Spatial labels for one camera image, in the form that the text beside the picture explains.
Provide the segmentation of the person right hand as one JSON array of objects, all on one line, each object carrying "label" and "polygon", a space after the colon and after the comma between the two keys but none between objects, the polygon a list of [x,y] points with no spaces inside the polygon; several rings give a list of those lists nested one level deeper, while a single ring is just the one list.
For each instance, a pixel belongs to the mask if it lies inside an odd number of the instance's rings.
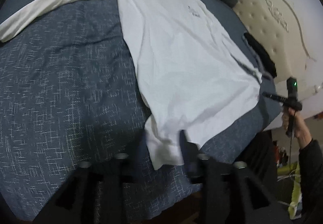
[{"label": "person right hand", "polygon": [[294,136],[298,141],[299,148],[304,149],[312,140],[309,128],[299,112],[292,108],[284,107],[282,115],[282,126],[284,129],[288,129],[290,116],[294,118]]}]

